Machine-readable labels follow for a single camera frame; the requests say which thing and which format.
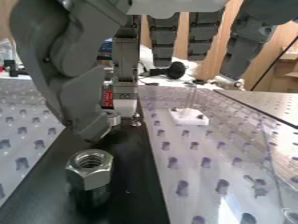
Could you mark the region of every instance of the threaded hole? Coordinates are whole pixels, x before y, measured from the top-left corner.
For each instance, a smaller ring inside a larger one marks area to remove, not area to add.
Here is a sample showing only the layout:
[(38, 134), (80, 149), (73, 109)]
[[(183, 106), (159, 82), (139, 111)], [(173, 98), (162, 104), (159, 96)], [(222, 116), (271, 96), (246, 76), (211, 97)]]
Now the threaded hole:
[(102, 158), (95, 155), (88, 155), (78, 161), (78, 166), (81, 168), (95, 168), (101, 166), (102, 164)]

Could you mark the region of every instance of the metal nut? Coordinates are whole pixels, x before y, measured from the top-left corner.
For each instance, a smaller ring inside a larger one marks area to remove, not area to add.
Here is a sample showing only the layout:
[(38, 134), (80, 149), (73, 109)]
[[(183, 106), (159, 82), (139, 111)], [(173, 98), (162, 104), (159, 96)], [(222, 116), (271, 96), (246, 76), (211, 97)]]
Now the metal nut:
[(89, 191), (110, 182), (113, 156), (98, 149), (89, 149), (72, 156), (66, 163), (66, 181), (78, 190)]

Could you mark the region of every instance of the red label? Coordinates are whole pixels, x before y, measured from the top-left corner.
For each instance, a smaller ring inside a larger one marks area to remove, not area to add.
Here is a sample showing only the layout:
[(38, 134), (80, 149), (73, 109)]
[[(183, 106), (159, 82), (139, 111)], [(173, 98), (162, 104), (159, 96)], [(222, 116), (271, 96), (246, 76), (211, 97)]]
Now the red label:
[(103, 90), (102, 107), (113, 108), (113, 91)]

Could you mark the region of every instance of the black surface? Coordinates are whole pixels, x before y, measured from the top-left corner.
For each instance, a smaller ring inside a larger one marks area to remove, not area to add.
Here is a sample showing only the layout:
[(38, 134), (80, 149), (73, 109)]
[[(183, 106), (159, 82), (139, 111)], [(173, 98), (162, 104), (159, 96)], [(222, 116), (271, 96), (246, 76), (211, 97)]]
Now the black surface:
[(122, 125), (98, 144), (114, 155), (111, 199), (94, 213), (69, 200), (64, 166), (85, 143), (65, 130), (0, 209), (1, 224), (167, 224), (145, 124)]

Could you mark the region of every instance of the perforated metal plate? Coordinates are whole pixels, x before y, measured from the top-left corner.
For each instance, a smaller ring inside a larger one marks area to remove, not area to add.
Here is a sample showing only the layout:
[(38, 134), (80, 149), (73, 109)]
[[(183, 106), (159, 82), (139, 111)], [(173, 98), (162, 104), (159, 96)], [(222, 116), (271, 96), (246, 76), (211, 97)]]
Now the perforated metal plate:
[(217, 92), (298, 128), (298, 94), (219, 90)]
[(284, 209), (298, 209), (295, 129), (210, 90), (191, 105), (210, 125), (179, 126), (169, 108), (189, 105), (187, 94), (139, 87), (170, 222), (283, 223)]
[(0, 206), (62, 130), (30, 80), (0, 79)]

